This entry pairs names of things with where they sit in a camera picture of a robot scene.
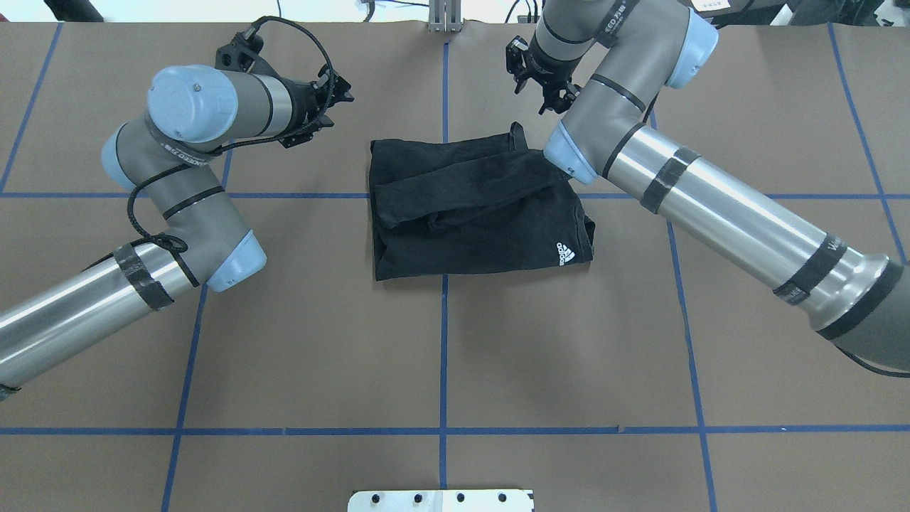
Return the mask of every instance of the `silver arm segment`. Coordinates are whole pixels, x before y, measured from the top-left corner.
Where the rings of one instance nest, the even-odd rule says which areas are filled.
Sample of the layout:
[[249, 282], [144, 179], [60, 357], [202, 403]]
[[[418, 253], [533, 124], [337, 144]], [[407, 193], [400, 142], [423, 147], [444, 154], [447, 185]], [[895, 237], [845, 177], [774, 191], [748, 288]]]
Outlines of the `silver arm segment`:
[[[193, 288], [168, 251], [136, 254], [170, 297]], [[0, 314], [0, 383], [11, 392], [151, 311], [116, 260], [102, 261]]]
[[861, 254], [640, 122], [660, 88], [684, 86], [717, 42], [716, 31], [686, 11], [673, 0], [547, 3], [524, 57], [539, 68], [533, 77], [545, 97], [549, 77], [571, 80], [594, 40], [611, 49], [544, 156], [582, 182], [605, 177], [690, 232], [806, 311], [812, 328], [842, 350], [910, 371], [904, 265]]

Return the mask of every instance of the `white mounting plate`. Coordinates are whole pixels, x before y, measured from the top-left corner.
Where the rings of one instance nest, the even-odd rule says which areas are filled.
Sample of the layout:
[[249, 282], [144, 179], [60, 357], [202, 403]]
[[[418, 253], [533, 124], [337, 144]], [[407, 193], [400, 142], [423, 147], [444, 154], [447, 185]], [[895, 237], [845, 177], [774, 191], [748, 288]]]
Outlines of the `white mounting plate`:
[[348, 512], [534, 512], [534, 491], [359, 491], [350, 497]]

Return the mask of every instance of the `grid line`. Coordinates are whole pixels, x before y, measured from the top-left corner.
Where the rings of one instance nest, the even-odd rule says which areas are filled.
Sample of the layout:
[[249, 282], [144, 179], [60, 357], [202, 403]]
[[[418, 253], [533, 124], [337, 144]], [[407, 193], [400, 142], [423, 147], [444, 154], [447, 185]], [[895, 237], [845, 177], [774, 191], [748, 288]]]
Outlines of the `grid line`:
[[[442, 143], [449, 142], [449, 41], [442, 45]], [[442, 274], [440, 296], [440, 489], [448, 488], [449, 445], [449, 275]]]
[[[222, 188], [228, 185], [228, 176], [230, 175], [230, 164], [234, 150], [230, 149], [225, 155], [224, 169], [221, 172]], [[202, 285], [202, 291], [199, 293], [199, 306], [196, 309], [196, 322], [193, 324], [193, 337], [189, 344], [189, 356], [187, 357], [187, 371], [183, 377], [183, 390], [180, 393], [180, 407], [177, 411], [177, 428], [174, 433], [174, 443], [171, 446], [170, 462], [167, 465], [167, 478], [165, 480], [164, 495], [161, 498], [161, 512], [167, 512], [170, 508], [171, 492], [174, 489], [174, 477], [177, 474], [177, 459], [180, 456], [180, 441], [183, 438], [184, 421], [187, 418], [187, 404], [189, 402], [189, 389], [193, 382], [193, 370], [196, 368], [196, 354], [199, 346], [199, 336], [202, 333], [202, 313], [206, 307], [206, 298], [208, 297], [208, 285]]]
[[19, 124], [19, 131], [15, 134], [13, 147], [9, 151], [9, 158], [6, 159], [6, 167], [4, 168], [3, 176], [0, 176], [0, 192], [3, 192], [3, 189], [6, 187], [6, 181], [9, 179], [9, 175], [13, 171], [15, 154], [19, 151], [19, 144], [22, 143], [22, 137], [25, 136], [25, 127], [28, 126], [28, 119], [32, 117], [32, 108], [35, 107], [35, 102], [38, 100], [38, 91], [41, 90], [41, 85], [45, 81], [47, 69], [51, 64], [51, 57], [54, 55], [54, 50], [56, 50], [56, 44], [60, 39], [60, 32], [62, 31], [63, 23], [58, 23], [57, 28], [54, 31], [54, 37], [51, 38], [51, 46], [47, 49], [45, 63], [41, 66], [41, 71], [38, 73], [38, 79], [35, 81], [35, 88], [32, 89], [32, 96], [28, 99], [28, 106], [25, 107], [25, 114], [22, 116], [22, 123]]
[[[0, 427], [0, 435], [124, 435], [124, 436], [166, 436], [180, 434], [181, 437], [199, 436], [388, 436], [427, 435], [439, 436], [437, 427], [200, 427], [200, 428], [145, 428], [145, 427], [73, 427], [73, 426], [6, 426]], [[821, 434], [848, 433], [873, 434], [880, 432], [910, 433], [910, 425], [706, 425], [698, 426], [451, 426], [446, 435], [697, 435], [706, 434]]]
[[891, 208], [888, 206], [888, 200], [885, 198], [885, 188], [882, 186], [881, 177], [878, 175], [878, 169], [875, 167], [875, 160], [872, 158], [872, 150], [869, 149], [869, 143], [865, 138], [863, 123], [856, 112], [856, 105], [853, 101], [853, 94], [850, 93], [850, 85], [847, 83], [847, 75], [844, 72], [844, 63], [841, 60], [841, 52], [837, 46], [837, 37], [834, 35], [834, 25], [828, 22], [828, 36], [831, 38], [831, 48], [834, 50], [834, 62], [837, 64], [837, 73], [841, 78], [841, 86], [844, 88], [844, 96], [847, 100], [847, 106], [850, 108], [850, 114], [853, 116], [856, 132], [859, 135], [860, 143], [863, 145], [865, 161], [869, 164], [869, 171], [872, 172], [872, 180], [875, 182], [875, 189], [878, 190], [878, 197], [882, 201], [882, 209], [885, 210], [885, 216], [888, 219], [888, 228], [891, 230], [891, 236], [895, 239], [897, 254], [901, 261], [907, 263], [906, 253], [904, 253], [904, 244], [901, 243], [901, 237], [897, 233], [895, 219], [891, 215]]
[[[651, 111], [651, 128], [657, 129], [657, 109]], [[704, 483], [708, 491], [708, 507], [717, 512], [717, 495], [714, 489], [714, 474], [711, 469], [711, 451], [708, 448], [708, 435], [704, 429], [704, 411], [702, 409], [702, 391], [698, 385], [698, 369], [695, 364], [695, 349], [692, 342], [692, 329], [689, 324], [689, 308], [686, 306], [685, 289], [683, 288], [683, 271], [680, 267], [679, 251], [676, 247], [676, 234], [673, 225], [667, 220], [667, 237], [670, 242], [670, 254], [673, 261], [673, 276], [676, 282], [676, 294], [682, 312], [682, 326], [685, 333], [686, 350], [689, 354], [689, 378], [692, 381], [692, 397], [695, 406], [695, 421], [698, 423], [698, 439], [702, 448], [702, 465]]]

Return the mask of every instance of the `light blue joint cap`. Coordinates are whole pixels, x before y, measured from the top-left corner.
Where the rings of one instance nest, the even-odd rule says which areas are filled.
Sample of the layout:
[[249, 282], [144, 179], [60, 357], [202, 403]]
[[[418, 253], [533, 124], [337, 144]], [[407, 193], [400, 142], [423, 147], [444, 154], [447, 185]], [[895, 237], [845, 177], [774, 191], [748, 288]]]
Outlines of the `light blue joint cap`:
[[676, 68], [667, 80], [667, 85], [679, 89], [688, 84], [711, 56], [719, 36], [716, 28], [689, 7], [689, 28], [686, 29], [680, 58], [676, 61]]
[[114, 135], [110, 136], [101, 148], [101, 166], [105, 168], [107, 176], [116, 181], [117, 185], [131, 191], [136, 187], [136, 184], [126, 177], [126, 173], [120, 167], [120, 159], [116, 157], [116, 138], [120, 136], [120, 130], [124, 126], [126, 126], [126, 123], [120, 125], [120, 128], [116, 129]]
[[216, 292], [223, 292], [265, 266], [266, 253], [256, 240], [253, 230], [250, 230], [206, 284]]
[[543, 148], [543, 157], [585, 185], [590, 185], [597, 179], [598, 174], [581, 154], [562, 121], [556, 125], [550, 140]]
[[209, 142], [228, 131], [237, 117], [234, 84], [209, 66], [165, 67], [152, 78], [148, 113], [168, 137]]

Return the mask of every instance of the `metal bracket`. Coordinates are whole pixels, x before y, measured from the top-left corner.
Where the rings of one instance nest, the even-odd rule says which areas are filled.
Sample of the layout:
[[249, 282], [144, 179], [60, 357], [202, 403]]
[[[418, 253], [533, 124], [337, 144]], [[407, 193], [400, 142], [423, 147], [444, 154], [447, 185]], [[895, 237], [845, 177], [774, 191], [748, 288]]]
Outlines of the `metal bracket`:
[[461, 32], [461, 0], [430, 0], [430, 32]]
[[348, 512], [534, 512], [534, 492], [520, 489], [360, 491]]

